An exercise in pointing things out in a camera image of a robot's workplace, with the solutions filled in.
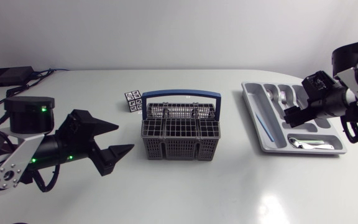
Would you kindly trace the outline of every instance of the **white table surface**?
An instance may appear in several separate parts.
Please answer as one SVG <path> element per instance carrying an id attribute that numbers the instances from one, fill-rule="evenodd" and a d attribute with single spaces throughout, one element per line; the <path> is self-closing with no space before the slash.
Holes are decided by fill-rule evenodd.
<path id="1" fill-rule="evenodd" d="M 331 122 L 348 149 L 344 155 L 264 153 L 242 98 L 244 81 L 301 79 L 256 70 L 53 74 L 21 95 L 55 98 L 55 128 L 72 109 L 89 110 L 95 118 L 120 125 L 96 138 L 100 148 L 135 147 L 104 177 L 90 159 L 82 159 L 63 164 L 48 193 L 35 184 L 19 184 L 0 197 L 0 223 L 358 223 L 358 143 L 347 141 L 340 120 Z M 0 99 L 8 88 L 0 88 Z M 177 88 L 222 95 L 222 138 L 211 162 L 147 160 L 142 115 L 129 112 L 124 93 Z M 173 100 L 204 102 L 185 96 L 157 101 Z M 3 112 L 0 106 L 0 117 Z M 47 181 L 52 170 L 41 172 Z"/>

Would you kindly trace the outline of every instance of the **spoon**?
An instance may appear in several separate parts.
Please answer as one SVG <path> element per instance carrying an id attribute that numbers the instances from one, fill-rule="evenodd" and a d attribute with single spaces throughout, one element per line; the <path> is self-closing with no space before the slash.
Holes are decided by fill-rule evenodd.
<path id="1" fill-rule="evenodd" d="M 306 144 L 314 144 L 314 145 L 321 145 L 321 144 L 325 144 L 325 142 L 323 140 L 299 140 L 296 139 L 294 137 L 291 137 L 288 139 L 290 142 L 292 141 L 296 141 L 296 142 L 300 142 L 300 143 L 306 143 Z"/>
<path id="2" fill-rule="evenodd" d="M 289 140 L 293 146 L 300 149 L 334 149 L 334 146 L 330 144 L 321 144 L 321 145 L 313 146 L 304 142 L 298 142 L 293 138 L 290 138 Z"/>
<path id="3" fill-rule="evenodd" d="M 266 90 L 268 97 L 273 101 L 273 93 L 270 90 Z"/>

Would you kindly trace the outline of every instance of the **white plastic tray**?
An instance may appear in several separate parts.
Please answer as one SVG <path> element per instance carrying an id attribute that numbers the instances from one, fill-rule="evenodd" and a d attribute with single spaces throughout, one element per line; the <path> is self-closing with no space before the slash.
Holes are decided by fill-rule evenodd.
<path id="1" fill-rule="evenodd" d="M 326 119 L 314 119 L 305 124 L 291 128 L 284 120 L 285 105 L 279 97 L 280 91 L 285 91 L 287 105 L 299 106 L 301 109 L 308 105 L 305 89 L 297 84 L 274 83 L 241 83 L 243 97 L 247 103 L 249 113 L 257 130 L 262 150 L 265 152 L 286 152 L 304 154 L 344 154 L 346 148 L 338 138 L 338 134 L 332 124 Z M 266 90 L 273 93 L 270 100 Z M 266 133 L 259 122 L 257 115 L 265 123 L 274 141 Z M 299 140 L 323 140 L 326 144 L 334 146 L 334 149 L 300 149 L 293 147 L 289 138 Z"/>

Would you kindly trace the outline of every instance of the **gray plastic basket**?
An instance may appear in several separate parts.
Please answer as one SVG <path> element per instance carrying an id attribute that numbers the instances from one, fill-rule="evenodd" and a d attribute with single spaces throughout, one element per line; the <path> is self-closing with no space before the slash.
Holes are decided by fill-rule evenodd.
<path id="1" fill-rule="evenodd" d="M 213 104 L 149 103 L 147 98 L 195 95 L 216 99 Z M 211 161 L 220 138 L 219 93 L 198 90 L 162 90 L 142 95 L 142 137 L 149 159 Z"/>

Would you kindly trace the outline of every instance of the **fork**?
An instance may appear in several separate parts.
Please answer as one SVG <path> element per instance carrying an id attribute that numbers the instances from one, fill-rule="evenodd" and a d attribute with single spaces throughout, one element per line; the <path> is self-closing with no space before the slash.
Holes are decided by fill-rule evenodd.
<path id="1" fill-rule="evenodd" d="M 285 109 L 287 109 L 288 105 L 287 105 L 287 96 L 285 95 L 285 91 L 280 92 L 280 98 L 281 98 L 281 103 L 284 104 Z"/>

